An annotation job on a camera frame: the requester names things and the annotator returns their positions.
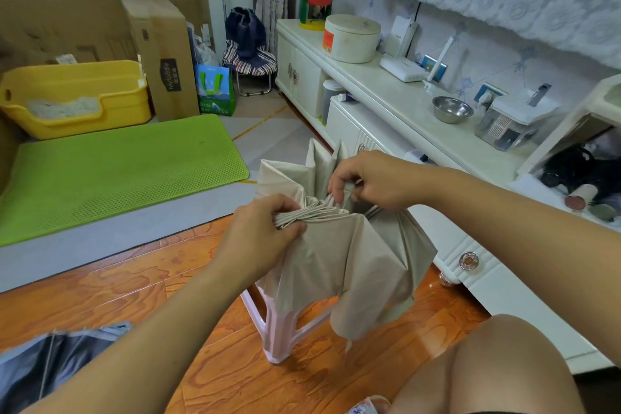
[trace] countertop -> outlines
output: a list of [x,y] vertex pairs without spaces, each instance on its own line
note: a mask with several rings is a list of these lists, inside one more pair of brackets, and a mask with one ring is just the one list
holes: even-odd
[[506,187],[536,148],[535,144],[525,144],[498,151],[474,135],[479,117],[459,125],[441,122],[433,115],[431,99],[450,94],[435,86],[426,88],[423,82],[399,81],[379,66],[380,53],[365,64],[333,60],[322,49],[323,32],[305,30],[295,19],[279,20],[278,33],[440,165],[461,168]]

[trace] orange wood floor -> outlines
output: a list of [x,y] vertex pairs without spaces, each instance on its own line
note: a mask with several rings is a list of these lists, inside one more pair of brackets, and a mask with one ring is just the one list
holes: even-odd
[[[0,352],[53,330],[120,321],[140,323],[203,269],[231,216],[0,294]],[[460,287],[440,286],[432,267],[415,304],[398,321],[370,332],[345,353],[327,322],[281,365],[237,298],[177,389],[167,413],[342,414],[372,394],[393,399],[410,375],[485,320]],[[319,314],[316,303],[300,317]]]

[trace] drawer knob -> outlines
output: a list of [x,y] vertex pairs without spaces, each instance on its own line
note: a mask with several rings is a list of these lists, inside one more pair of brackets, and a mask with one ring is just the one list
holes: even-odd
[[479,265],[479,256],[474,252],[466,252],[460,257],[460,267],[464,270],[474,270]]

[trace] green bag handle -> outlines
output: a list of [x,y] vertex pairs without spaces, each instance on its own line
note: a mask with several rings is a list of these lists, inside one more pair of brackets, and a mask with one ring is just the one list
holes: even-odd
[[213,90],[207,90],[207,86],[205,84],[206,73],[201,73],[201,85],[202,89],[205,91],[207,95],[215,95],[216,92],[220,90],[220,82],[223,79],[223,75],[218,73],[215,75],[215,79],[213,80]]

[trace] patterned wallpaper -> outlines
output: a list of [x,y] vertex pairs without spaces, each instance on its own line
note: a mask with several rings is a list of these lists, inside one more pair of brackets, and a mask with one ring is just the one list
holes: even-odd
[[[413,17],[417,7],[416,0],[334,0],[333,13],[374,19],[382,25],[385,36],[396,15]],[[417,21],[419,27],[408,57],[419,60],[429,54],[437,58],[448,37],[454,36],[455,42],[444,60],[448,68],[441,86],[468,103],[472,103],[483,82],[508,93],[533,91],[547,82],[552,84],[548,95],[561,102],[567,112],[598,81],[618,73],[589,57],[525,40],[507,29],[429,4],[421,5]]]

